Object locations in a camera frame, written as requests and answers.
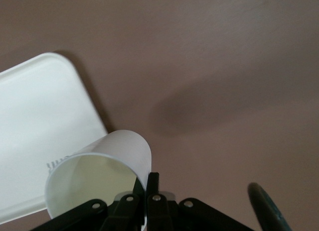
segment plastic tray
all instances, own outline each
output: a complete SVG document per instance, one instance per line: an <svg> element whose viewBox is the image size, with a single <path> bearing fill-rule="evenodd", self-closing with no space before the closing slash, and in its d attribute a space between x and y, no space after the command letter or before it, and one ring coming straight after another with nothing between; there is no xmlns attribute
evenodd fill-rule
<svg viewBox="0 0 319 231"><path fill-rule="evenodd" d="M105 136L74 66L44 53L0 73L0 224L45 209L50 170Z"/></svg>

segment white cup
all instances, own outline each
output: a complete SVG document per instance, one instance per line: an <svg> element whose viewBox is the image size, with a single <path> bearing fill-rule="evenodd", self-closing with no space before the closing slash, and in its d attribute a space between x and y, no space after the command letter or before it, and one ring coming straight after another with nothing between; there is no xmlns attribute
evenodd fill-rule
<svg viewBox="0 0 319 231"><path fill-rule="evenodd" d="M50 173L45 202L55 218L91 199L109 206L119 193L132 191L136 178L146 190L151 150L139 134L118 130L67 157Z"/></svg>

